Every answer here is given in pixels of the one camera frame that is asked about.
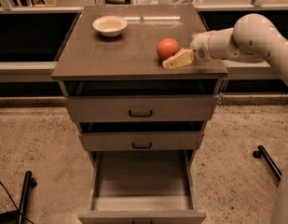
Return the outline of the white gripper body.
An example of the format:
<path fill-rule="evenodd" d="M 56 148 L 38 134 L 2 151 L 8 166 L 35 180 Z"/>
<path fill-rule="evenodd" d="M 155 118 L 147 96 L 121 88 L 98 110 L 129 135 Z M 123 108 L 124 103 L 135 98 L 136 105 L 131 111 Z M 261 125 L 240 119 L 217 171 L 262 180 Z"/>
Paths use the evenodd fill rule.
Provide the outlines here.
<path fill-rule="evenodd" d="M 212 32 L 198 33 L 192 35 L 192 41 L 190 43 L 190 48 L 194 53 L 196 60 L 200 62 L 209 62 L 213 60 L 210 53 L 209 40 Z"/>

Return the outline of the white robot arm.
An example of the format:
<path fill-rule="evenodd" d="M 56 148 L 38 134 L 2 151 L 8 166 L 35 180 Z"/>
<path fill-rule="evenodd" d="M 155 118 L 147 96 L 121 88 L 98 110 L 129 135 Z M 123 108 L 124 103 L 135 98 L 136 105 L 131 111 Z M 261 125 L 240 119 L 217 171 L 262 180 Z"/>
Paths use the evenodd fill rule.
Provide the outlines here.
<path fill-rule="evenodd" d="M 194 34 L 189 49 L 180 49 L 161 61 L 164 68 L 173 69 L 195 60 L 209 62 L 217 59 L 241 62 L 262 59 L 288 87 L 288 40 L 260 14 L 241 17 L 232 28 Z M 280 171 L 262 146 L 254 155 L 264 158 L 280 180 L 270 224 L 288 224 L 288 163 L 285 170 Z"/>

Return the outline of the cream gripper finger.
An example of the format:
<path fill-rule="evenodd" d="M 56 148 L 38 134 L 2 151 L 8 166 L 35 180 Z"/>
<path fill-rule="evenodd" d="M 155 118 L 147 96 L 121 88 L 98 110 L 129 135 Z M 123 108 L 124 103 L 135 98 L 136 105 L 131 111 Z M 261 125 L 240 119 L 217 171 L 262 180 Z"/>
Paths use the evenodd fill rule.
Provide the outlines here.
<path fill-rule="evenodd" d="M 166 69 L 175 69 L 192 64 L 194 53 L 191 49 L 180 49 L 175 55 L 171 56 L 162 63 Z"/>

